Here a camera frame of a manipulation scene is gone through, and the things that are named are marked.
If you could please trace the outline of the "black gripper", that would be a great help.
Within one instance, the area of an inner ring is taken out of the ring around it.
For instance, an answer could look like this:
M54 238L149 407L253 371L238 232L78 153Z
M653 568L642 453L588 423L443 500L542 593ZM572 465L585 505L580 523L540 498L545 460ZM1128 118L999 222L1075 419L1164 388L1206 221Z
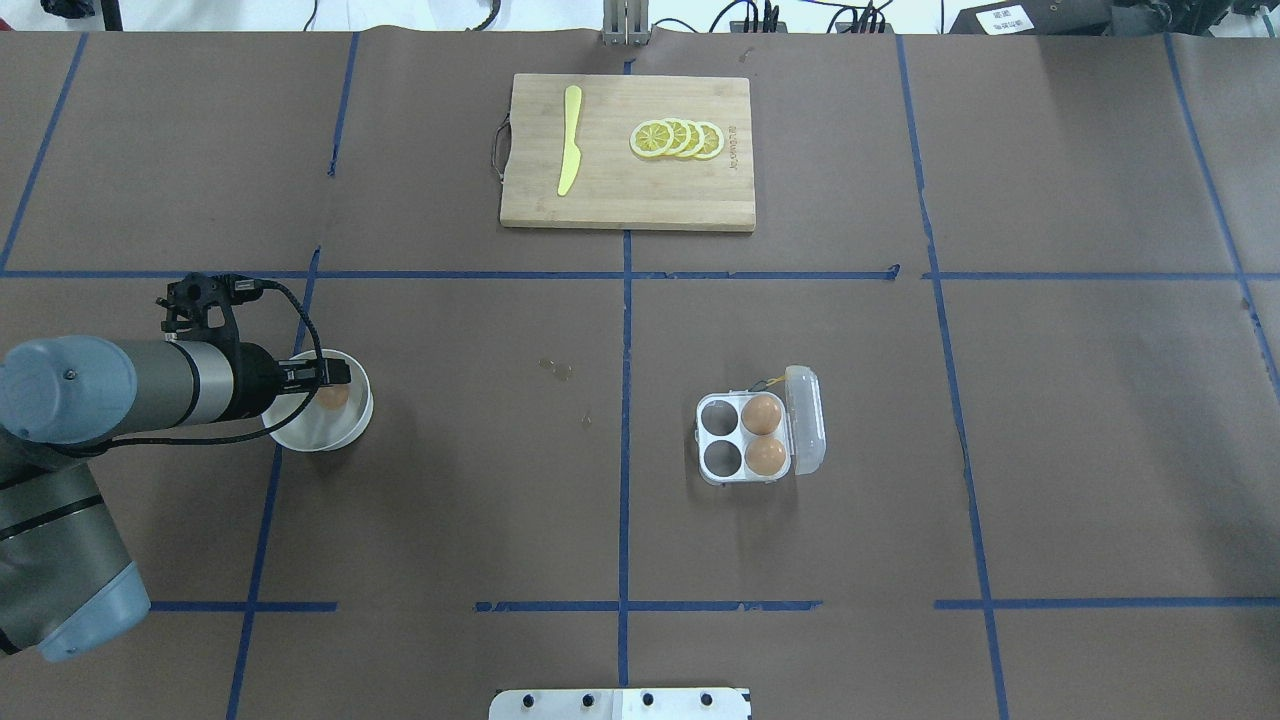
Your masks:
M239 414L257 416L282 395L348 386L352 370L346 360L316 357L278 361L259 345L239 347Z

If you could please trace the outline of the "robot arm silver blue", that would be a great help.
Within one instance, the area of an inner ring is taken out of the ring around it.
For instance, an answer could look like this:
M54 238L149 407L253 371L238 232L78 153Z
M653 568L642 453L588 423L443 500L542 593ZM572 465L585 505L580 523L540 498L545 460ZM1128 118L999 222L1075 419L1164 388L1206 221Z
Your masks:
M346 387L352 363L257 345L32 340L3 359L3 652L76 659L152 603L90 460L124 436L237 421L284 395Z

